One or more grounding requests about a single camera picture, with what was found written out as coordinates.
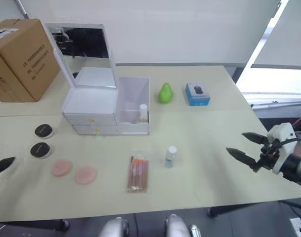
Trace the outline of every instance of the white makeup organizer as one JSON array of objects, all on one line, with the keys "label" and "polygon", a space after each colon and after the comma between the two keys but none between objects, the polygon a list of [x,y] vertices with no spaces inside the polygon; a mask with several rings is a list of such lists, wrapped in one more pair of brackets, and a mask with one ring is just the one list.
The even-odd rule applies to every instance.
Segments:
[{"label": "white makeup organizer", "polygon": [[[101,29],[107,46],[110,67],[94,67],[91,63],[90,67],[82,67],[76,78],[61,50],[57,45],[54,47],[56,60],[70,84],[62,113],[72,127],[80,135],[148,135],[149,78],[117,77],[103,25],[50,23],[47,26]],[[139,107],[143,104],[147,106],[148,119],[140,119]]]}]

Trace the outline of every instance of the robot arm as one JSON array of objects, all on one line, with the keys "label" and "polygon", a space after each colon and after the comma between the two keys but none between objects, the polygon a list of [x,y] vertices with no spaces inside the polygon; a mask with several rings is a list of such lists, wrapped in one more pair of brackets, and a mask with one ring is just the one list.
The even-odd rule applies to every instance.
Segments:
[{"label": "robot arm", "polygon": [[301,158],[293,154],[295,141],[301,141],[301,138],[296,138],[290,123],[274,126],[267,137],[252,132],[242,135],[264,146],[257,162],[238,149],[226,148],[236,160],[248,165],[254,172],[258,172],[261,167],[275,174],[282,172],[284,178],[301,185]]}]

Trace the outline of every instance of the plastic bag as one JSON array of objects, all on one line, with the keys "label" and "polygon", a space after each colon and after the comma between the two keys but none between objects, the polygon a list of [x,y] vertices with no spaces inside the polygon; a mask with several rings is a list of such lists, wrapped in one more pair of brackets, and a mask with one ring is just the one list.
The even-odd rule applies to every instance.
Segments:
[{"label": "plastic bag", "polygon": [[127,192],[144,193],[148,189],[149,160],[145,152],[134,152],[129,164]]}]

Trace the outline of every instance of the green pear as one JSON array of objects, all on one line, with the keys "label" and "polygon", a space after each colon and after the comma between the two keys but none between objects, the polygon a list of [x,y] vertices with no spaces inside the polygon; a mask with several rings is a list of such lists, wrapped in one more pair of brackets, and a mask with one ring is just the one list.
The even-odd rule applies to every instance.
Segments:
[{"label": "green pear", "polygon": [[169,83],[164,83],[159,95],[158,95],[158,100],[160,103],[166,104],[169,103],[173,98],[173,91],[171,89],[171,86]]}]

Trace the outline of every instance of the clear bottle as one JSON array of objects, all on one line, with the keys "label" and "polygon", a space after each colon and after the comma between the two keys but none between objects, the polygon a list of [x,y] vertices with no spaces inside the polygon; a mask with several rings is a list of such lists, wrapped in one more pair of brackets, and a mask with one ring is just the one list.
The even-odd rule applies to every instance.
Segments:
[{"label": "clear bottle", "polygon": [[147,111],[147,105],[141,104],[139,106],[139,122],[148,122],[148,111]]},{"label": "clear bottle", "polygon": [[173,162],[176,158],[176,147],[169,147],[166,153],[166,158],[165,158],[165,166],[168,168],[173,167]]}]

